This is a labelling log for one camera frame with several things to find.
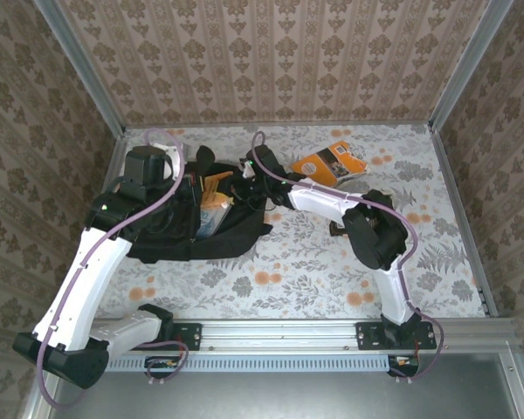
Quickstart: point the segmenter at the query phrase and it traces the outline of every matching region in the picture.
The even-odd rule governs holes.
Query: floral wallpaper
[[[524,1],[515,1],[441,130],[498,308],[524,349]]]
[[[427,120],[488,0],[59,0],[127,126]]]
[[[0,1],[0,419],[33,379],[15,333],[52,301],[113,145],[37,8]]]
[[[252,135],[285,166],[339,140],[368,161],[370,173],[342,185],[351,192],[382,189],[415,225],[420,238],[406,276],[414,303],[436,317],[484,316],[451,202],[425,125],[195,127],[173,129],[191,146],[238,162]],[[128,147],[143,130],[126,132]],[[153,141],[167,143],[158,136]],[[239,258],[142,264],[125,258],[100,303],[98,316],[120,318],[144,303],[181,319],[377,318],[380,295],[373,272],[354,256],[346,237],[331,237],[329,221],[268,203],[272,232]]]

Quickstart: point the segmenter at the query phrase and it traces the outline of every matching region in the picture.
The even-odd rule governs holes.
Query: metal frame
[[[103,188],[101,189],[101,192],[105,192],[108,184],[112,182],[114,178],[121,172],[127,144],[128,139],[124,136],[115,142],[113,154],[111,155],[111,161],[108,163],[108,169],[107,173],[105,174],[105,180],[103,181]]]
[[[448,162],[448,156],[445,152],[445,146],[443,145],[440,134],[436,128],[431,128],[431,140],[433,142],[433,147],[435,148],[435,153],[437,154],[438,164],[445,179],[446,189],[448,190],[448,196],[451,200],[454,215],[456,216],[456,221],[460,228],[460,236],[462,236],[465,252],[470,261],[473,277],[477,281],[479,290],[485,300],[488,315],[497,317],[499,313],[495,305],[495,300],[493,299],[491,289],[489,288],[483,264],[479,258],[478,248],[473,240],[472,229],[470,228],[468,218],[465,215],[464,204],[460,199],[458,186],[456,185],[456,180],[454,179],[454,174],[452,173],[451,165]]]
[[[180,124],[143,124],[139,126],[128,125],[126,129],[147,129],[147,128],[218,128],[218,127],[245,127],[252,128],[252,132],[259,127],[334,127],[344,125],[423,125],[428,120],[264,120],[260,122],[209,122],[209,123],[180,123]]]
[[[435,129],[440,130],[445,124],[512,4],[513,0],[493,0],[487,5],[485,13],[429,118]]]
[[[86,52],[62,13],[59,3],[56,0],[35,0],[35,4],[51,27],[52,33],[54,33],[64,53],[70,59],[73,68],[93,102],[95,102],[114,138],[120,141],[124,135],[123,118],[110,100],[103,83],[87,58]]]
[[[93,326],[104,326],[116,320],[96,320]],[[197,354],[210,359],[268,355],[357,357],[377,354],[407,354],[408,351],[359,351],[355,323],[369,319],[342,320],[177,320],[176,323],[202,323],[202,345]],[[510,319],[441,319],[445,330],[444,354],[498,354],[505,370],[507,385],[519,418],[524,418],[524,359],[520,342]],[[434,351],[423,351],[431,354]],[[144,355],[132,351],[129,355]],[[175,352],[155,351],[156,356]],[[59,379],[48,374],[47,387],[55,394]],[[38,392],[31,389],[24,419],[49,417],[50,406]]]

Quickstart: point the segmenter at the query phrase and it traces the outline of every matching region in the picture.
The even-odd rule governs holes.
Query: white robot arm
[[[105,231],[120,219],[125,219],[144,207],[147,201],[144,191],[156,191],[159,185],[163,185],[166,177],[164,175],[166,160],[164,151],[151,146],[134,148],[128,153],[125,176],[132,181],[122,183],[117,192],[108,191],[102,194],[100,199],[93,203],[92,211],[86,221],[87,227],[82,232],[79,249],[67,273],[67,279],[72,278],[83,256],[105,234]],[[248,176],[261,176],[260,173],[255,172],[256,168]],[[398,225],[394,226],[392,228],[395,233],[394,239],[389,238],[389,240],[393,240],[395,245],[388,244],[377,250],[375,245],[378,243],[378,236],[375,237],[376,243],[371,244],[365,243],[363,237],[358,237],[361,232],[358,229],[361,225],[372,230],[372,226],[369,227],[370,223],[380,223],[375,216],[365,212],[370,209],[348,199],[332,196],[326,191],[311,189],[314,182],[302,177],[299,181],[307,187],[274,184],[275,188],[267,188],[267,183],[264,181],[266,193],[275,203],[286,205],[293,210],[310,211],[343,226],[349,235],[356,256],[374,269],[375,280],[383,302],[383,320],[393,326],[406,324],[415,313],[406,304],[397,269],[397,259],[405,251],[403,244],[407,237],[405,229],[400,230]],[[196,199],[196,186],[189,179],[186,186],[188,197],[192,196]],[[382,194],[379,197],[387,201],[389,199]],[[171,327],[172,314],[152,305],[140,307],[129,317],[114,322],[109,327],[92,329],[93,317],[100,299],[119,262],[132,248],[141,229],[150,228],[152,223],[167,225],[166,214],[163,211],[167,212],[167,208],[154,213],[143,223],[131,224],[132,228],[123,230],[118,237],[108,239],[93,254],[93,258],[88,261],[70,292],[57,325],[52,329],[49,347],[46,350],[45,370],[81,388],[89,388],[100,378],[109,360],[144,342],[161,338],[170,339],[167,331]],[[390,226],[384,227],[384,224],[385,222],[382,221],[381,235],[385,231],[387,233],[390,231]],[[14,350],[29,361],[35,362],[37,359],[39,347],[45,334],[51,329],[52,316],[59,306],[68,282],[68,280],[64,281],[50,309],[33,332],[20,333],[16,337]]]

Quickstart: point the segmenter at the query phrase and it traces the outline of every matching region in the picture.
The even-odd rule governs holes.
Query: gray metal panel
[[[104,325],[109,320],[95,320]],[[195,320],[202,323],[199,353],[221,355],[277,354],[408,354],[410,351],[376,350],[360,352],[355,323],[345,320]],[[443,354],[502,354],[509,346],[520,350],[510,319],[439,319],[445,330]],[[439,330],[435,328],[437,340]],[[156,351],[165,355],[172,352]],[[133,351],[128,354],[144,354]]]
[[[505,372],[510,395],[520,419],[524,419],[524,354],[507,351],[500,354],[500,362]]]
[[[79,389],[62,385],[63,402]],[[497,355],[445,356],[412,384],[384,373],[187,373],[163,385],[143,374],[106,374],[62,419],[512,419]]]
[[[440,131],[445,123],[512,4],[513,0],[491,0],[487,5],[478,27],[429,119],[435,129]]]
[[[92,97],[103,119],[111,129],[114,138],[117,141],[121,140],[123,136],[123,119],[111,102],[105,87],[93,69],[85,51],[79,44],[79,40],[74,35],[58,2],[55,0],[35,0],[35,4],[51,27],[64,53],[70,59],[87,92]]]

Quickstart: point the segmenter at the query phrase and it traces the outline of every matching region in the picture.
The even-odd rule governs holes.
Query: wire
[[[417,358],[417,362],[419,362],[419,342],[417,341],[417,338],[415,338],[416,342],[416,352],[413,354]]]
[[[252,205],[251,205],[251,199],[252,199],[252,196],[250,196],[249,198],[246,199],[246,204],[251,207],[251,210],[253,211],[258,211],[258,212],[272,212],[274,211],[276,208],[278,208],[278,206],[276,204],[273,205],[272,208],[270,209],[258,209],[258,208],[254,208]]]
[[[172,380],[179,373],[179,371],[183,369],[184,364],[186,364],[186,361],[189,358],[189,354],[190,354],[188,345],[186,345],[186,343],[179,342],[178,340],[166,340],[164,342],[144,343],[138,346],[138,347],[166,347],[167,345],[177,345],[178,347],[184,349],[184,357],[181,360],[181,362],[176,366],[176,368],[173,370],[173,372],[171,372],[169,376],[163,378],[163,381]],[[146,375],[148,376],[150,383],[152,382],[152,380],[154,380],[154,377],[151,376],[151,368],[158,361],[165,361],[165,360],[163,358],[154,358],[152,360],[149,360],[148,368],[146,369]]]
[[[407,377],[404,374],[399,373],[399,371],[394,370],[394,368],[392,368],[392,370],[397,372],[397,373],[399,373],[402,376],[402,378],[404,378],[407,381],[409,381],[409,380],[416,380],[417,378],[423,377],[428,371],[431,370],[431,368],[438,361],[438,357],[440,356],[441,351],[443,350],[443,345],[445,343],[445,330],[443,329],[441,324],[436,319],[433,319],[431,316],[428,316],[427,314],[421,313],[421,311],[418,310],[410,302],[410,293],[408,291],[408,287],[407,287],[407,284],[405,282],[405,277],[403,276],[402,268],[403,268],[403,264],[405,264],[408,261],[408,259],[411,258],[413,256],[413,254],[417,251],[417,242],[419,240],[419,237],[417,236],[417,232],[415,231],[413,226],[410,224],[408,219],[406,217],[404,217],[402,214],[399,214],[398,212],[394,211],[392,208],[389,208],[389,207],[387,207],[385,205],[381,205],[380,203],[375,203],[373,201],[369,201],[367,199],[360,198],[359,196],[347,195],[345,192],[335,191],[333,189],[324,188],[324,187],[320,186],[318,183],[317,184],[310,184],[310,185],[308,185],[308,184],[303,183],[303,182],[296,182],[296,181],[292,181],[290,179],[286,179],[285,177],[281,177],[279,175],[275,175],[271,170],[269,170],[268,168],[266,168],[262,164],[262,161],[259,159],[259,157],[258,157],[258,155],[256,153],[256,140],[258,139],[259,136],[262,137],[262,141],[260,142],[260,145],[265,143],[265,134],[264,134],[264,132],[258,131],[257,133],[254,134],[254,136],[252,137],[252,143],[251,143],[252,157],[254,158],[254,161],[256,162],[256,164],[258,164],[259,167],[262,169],[262,171],[264,173],[266,173],[267,175],[269,175],[270,177],[272,177],[272,178],[274,178],[274,179],[276,179],[278,181],[281,181],[282,183],[289,183],[290,185],[299,186],[299,187],[302,187],[302,188],[305,188],[305,189],[316,189],[316,190],[318,190],[318,191],[320,191],[322,193],[325,193],[325,194],[328,194],[328,195],[331,195],[331,196],[335,196],[337,198],[343,198],[343,199],[347,199],[349,201],[354,201],[354,202],[357,202],[357,203],[362,203],[362,204],[365,204],[365,205],[368,205],[368,206],[371,206],[371,207],[375,207],[375,208],[377,208],[379,210],[388,212],[392,216],[395,216],[398,220],[400,220],[406,226],[406,228],[408,229],[408,231],[411,234],[411,239],[412,239],[411,240],[411,242],[412,242],[411,243],[411,249],[410,249],[410,251],[408,251],[405,254],[405,256],[403,258],[401,258],[399,260],[398,267],[397,267],[398,275],[399,275],[399,278],[400,278],[400,285],[402,286],[403,297],[405,298],[406,305],[411,309],[411,311],[413,311],[414,313],[416,313],[418,316],[422,317],[423,319],[429,320],[433,325],[435,325],[438,328],[438,331],[440,333],[440,338],[438,340],[437,352],[435,353],[435,356],[433,357],[431,363],[427,366],[427,368],[424,371],[422,371],[419,374],[414,375],[413,377]]]
[[[78,396],[78,398],[75,401],[70,402],[70,403],[62,404],[62,403],[56,402],[52,398],[52,396],[49,394],[48,390],[46,389],[45,377],[44,377],[44,371],[43,371],[43,363],[44,363],[44,360],[45,360],[45,351],[46,351],[46,348],[48,348],[49,342],[51,341],[52,332],[57,327],[57,323],[59,322],[60,314],[62,313],[62,309],[66,305],[66,301],[68,300],[68,297],[70,296],[70,293],[72,292],[72,289],[75,286],[76,281],[78,280],[80,273],[86,267],[87,262],[89,261],[89,259],[91,259],[93,254],[99,249],[99,247],[106,240],[108,240],[112,235],[116,234],[117,232],[119,232],[120,230],[122,230],[123,228],[128,226],[129,224],[133,223],[136,220],[139,220],[143,216],[146,216],[150,212],[155,211],[159,207],[161,207],[164,203],[166,203],[168,201],[168,199],[170,197],[172,197],[175,194],[177,188],[179,187],[179,185],[181,184],[181,181],[183,180],[184,163],[185,163],[185,161],[184,161],[184,152],[183,152],[183,149],[182,149],[182,144],[173,135],[171,135],[168,132],[163,131],[162,129],[159,129],[159,128],[150,128],[150,129],[147,129],[144,132],[145,142],[147,144],[150,144],[149,136],[152,133],[160,133],[160,134],[163,134],[163,135],[167,135],[171,139],[171,141],[175,144],[175,148],[176,148],[176,151],[177,151],[178,156],[179,156],[179,165],[180,165],[180,170],[178,172],[178,177],[176,178],[175,183],[173,184],[173,186],[171,187],[169,192],[167,192],[164,196],[162,196],[158,201],[152,203],[146,209],[143,209],[142,211],[138,212],[137,214],[134,214],[133,216],[127,218],[124,221],[122,221],[121,223],[118,223],[111,230],[106,232],[99,240],[97,240],[97,242],[91,247],[91,249],[89,249],[89,251],[84,256],[84,258],[81,259],[81,262],[79,263],[79,266],[78,266],[76,272],[73,274],[72,278],[70,279],[70,282],[68,282],[68,286],[66,287],[66,289],[64,291],[64,294],[62,294],[62,298],[59,301],[59,306],[57,307],[56,312],[54,312],[54,315],[52,316],[51,324],[49,325],[49,328],[48,328],[48,330],[47,330],[47,332],[45,334],[45,338],[43,339],[43,342],[41,343],[41,346],[40,346],[40,348],[38,350],[38,355],[37,355],[37,383],[38,383],[38,387],[39,387],[39,390],[41,391],[41,395],[43,396],[43,398],[45,398],[46,402],[49,403],[51,406],[53,406],[55,409],[68,409],[68,408],[74,406],[75,404],[80,402],[81,398],[83,397],[83,394],[85,393],[85,392],[82,391],[81,394]]]

